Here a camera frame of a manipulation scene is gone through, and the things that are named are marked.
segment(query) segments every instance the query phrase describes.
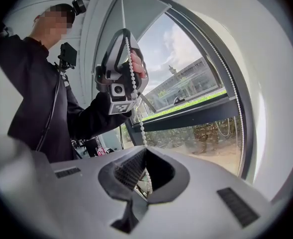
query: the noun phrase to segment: black jacket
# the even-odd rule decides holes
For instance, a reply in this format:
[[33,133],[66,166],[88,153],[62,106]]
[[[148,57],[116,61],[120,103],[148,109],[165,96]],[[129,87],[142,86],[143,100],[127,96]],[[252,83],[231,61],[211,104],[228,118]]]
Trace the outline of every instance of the black jacket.
[[[0,66],[23,96],[8,135],[24,141],[35,149],[51,111],[58,74],[47,61],[48,50],[40,42],[17,35],[0,39]],[[131,112],[108,115],[109,99],[105,93],[85,110],[78,105],[71,87],[61,80],[53,118],[41,151],[49,162],[74,158],[70,139],[91,139],[116,128]]]

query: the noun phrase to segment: tree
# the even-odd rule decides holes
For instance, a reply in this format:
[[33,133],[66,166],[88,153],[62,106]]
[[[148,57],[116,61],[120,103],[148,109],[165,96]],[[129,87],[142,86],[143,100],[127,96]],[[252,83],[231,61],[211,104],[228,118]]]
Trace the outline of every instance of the tree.
[[161,98],[166,94],[166,90],[162,90],[160,93],[158,93],[158,97]]
[[151,105],[154,106],[154,100],[153,99],[148,98],[147,100],[151,103]]

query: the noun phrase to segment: person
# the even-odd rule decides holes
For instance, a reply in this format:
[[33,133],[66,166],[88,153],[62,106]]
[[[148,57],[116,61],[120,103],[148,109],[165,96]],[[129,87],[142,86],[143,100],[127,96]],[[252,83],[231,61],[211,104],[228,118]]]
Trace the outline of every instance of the person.
[[[51,112],[58,77],[57,68],[47,61],[49,49],[67,34],[75,19],[73,8],[58,4],[37,16],[32,33],[21,40],[18,35],[0,38],[0,66],[23,96],[8,135],[37,148]],[[136,53],[132,53],[133,70],[145,77]],[[91,139],[124,123],[131,111],[108,115],[109,97],[98,93],[90,106],[79,106],[70,85],[60,81],[53,117],[43,145],[49,162],[75,158],[71,139]]]

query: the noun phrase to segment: ground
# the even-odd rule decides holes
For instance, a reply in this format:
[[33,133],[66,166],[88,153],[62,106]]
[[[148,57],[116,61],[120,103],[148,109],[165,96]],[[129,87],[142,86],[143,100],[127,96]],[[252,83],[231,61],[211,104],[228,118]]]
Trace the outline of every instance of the ground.
[[[132,142],[124,142],[123,144],[125,149],[133,146]],[[218,164],[229,172],[237,175],[240,163],[240,149],[237,147],[236,142],[229,141],[224,144],[219,143],[214,145],[212,148],[207,149],[210,149],[210,151],[197,154],[194,148],[189,149],[185,146],[185,144],[176,148],[171,148],[171,150],[175,152]]]

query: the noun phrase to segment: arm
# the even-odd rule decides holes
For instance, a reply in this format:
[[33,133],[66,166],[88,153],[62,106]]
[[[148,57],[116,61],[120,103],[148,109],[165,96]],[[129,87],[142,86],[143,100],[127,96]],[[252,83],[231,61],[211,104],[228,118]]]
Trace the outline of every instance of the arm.
[[22,95],[28,64],[28,51],[18,35],[0,38],[0,67]]
[[131,111],[124,114],[109,115],[109,96],[101,92],[84,110],[78,105],[71,87],[67,86],[66,90],[68,99],[67,120],[71,139],[91,139],[93,136],[118,127],[131,116]]

